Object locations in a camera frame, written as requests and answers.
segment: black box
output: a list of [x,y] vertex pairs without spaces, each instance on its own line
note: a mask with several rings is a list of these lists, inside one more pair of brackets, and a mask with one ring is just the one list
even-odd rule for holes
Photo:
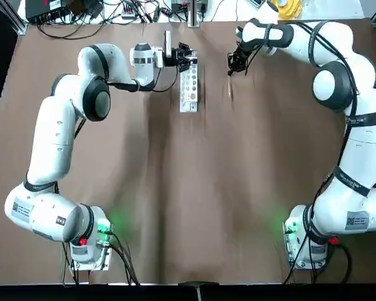
[[70,14],[67,0],[25,0],[25,16],[32,24],[42,24]]

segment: brown cloth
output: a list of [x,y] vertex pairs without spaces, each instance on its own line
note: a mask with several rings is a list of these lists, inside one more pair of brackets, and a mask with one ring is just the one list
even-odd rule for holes
[[[368,19],[344,22],[353,29],[354,50],[376,64],[376,28]],[[78,72],[84,46],[113,43],[128,56],[136,43],[161,46],[165,30],[172,31],[173,46],[181,41],[199,51],[199,113],[179,113],[179,79],[166,93],[112,89],[107,119],[87,122],[75,142],[61,194],[119,217],[116,228],[129,242],[143,283],[285,279],[281,223],[293,206],[312,202],[334,166],[343,115],[313,99],[316,69],[282,52],[256,57],[247,76],[233,75],[232,102],[227,52],[236,49],[237,25],[244,23],[113,25],[78,41],[53,41],[28,29],[0,103],[0,284],[61,282],[61,244],[4,215],[6,196],[28,169],[36,116],[54,79]],[[87,26],[81,34],[95,29]],[[157,88],[174,77],[173,68],[162,72]],[[350,281],[376,282],[376,233],[342,241],[353,256]],[[320,281],[340,281],[345,268],[338,250]],[[308,272],[295,276],[309,281]],[[119,257],[114,253],[110,271],[94,272],[90,281],[124,282]]]

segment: metal rod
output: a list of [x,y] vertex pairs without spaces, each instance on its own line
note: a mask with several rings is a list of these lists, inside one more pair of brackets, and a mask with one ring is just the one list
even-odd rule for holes
[[28,24],[18,16],[18,13],[7,0],[0,0],[0,10],[9,18],[13,30],[15,30],[19,36],[24,36]]
[[188,27],[190,28],[199,27],[197,7],[198,7],[197,0],[191,0],[188,5]]

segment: yellow object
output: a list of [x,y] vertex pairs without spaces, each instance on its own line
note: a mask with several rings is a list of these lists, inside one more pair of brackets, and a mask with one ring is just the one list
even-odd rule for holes
[[302,12],[301,0],[287,0],[287,4],[284,6],[278,5],[278,0],[271,0],[271,2],[278,8],[280,19],[296,19]]

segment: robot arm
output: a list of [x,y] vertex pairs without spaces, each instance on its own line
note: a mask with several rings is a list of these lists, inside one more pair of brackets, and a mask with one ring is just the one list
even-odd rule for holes
[[[273,15],[276,8],[271,3],[264,6],[268,8],[268,16]],[[376,73],[366,57],[352,50],[353,34],[347,25],[312,22],[307,23],[311,27],[308,32],[298,24],[276,25],[276,21],[269,19],[266,24],[252,19],[244,28],[237,29],[240,41],[237,50],[228,55],[229,76],[248,67],[248,58],[254,50],[262,47],[264,54],[272,55],[278,48],[297,60],[319,67],[313,81],[316,101],[345,113],[349,135],[332,172],[331,183],[317,197],[314,208],[312,204],[298,205],[283,223],[290,264],[299,269],[312,269],[313,262],[314,267],[321,268],[325,265],[329,237],[376,231],[376,189],[373,188],[376,184]],[[320,43],[317,33],[342,54],[347,66]]]
[[49,240],[69,242],[79,270],[108,269],[112,226],[99,207],[74,203],[55,189],[70,170],[75,125],[78,119],[96,122],[107,117],[109,86],[129,92],[152,91],[154,68],[184,68],[184,57],[192,51],[171,48],[170,34],[165,35],[169,37],[165,53],[145,43],[131,50],[135,78],[130,77],[127,61],[115,45],[92,45],[80,51],[78,74],[58,76],[51,95],[43,100],[28,172],[6,199],[6,216],[16,225]]

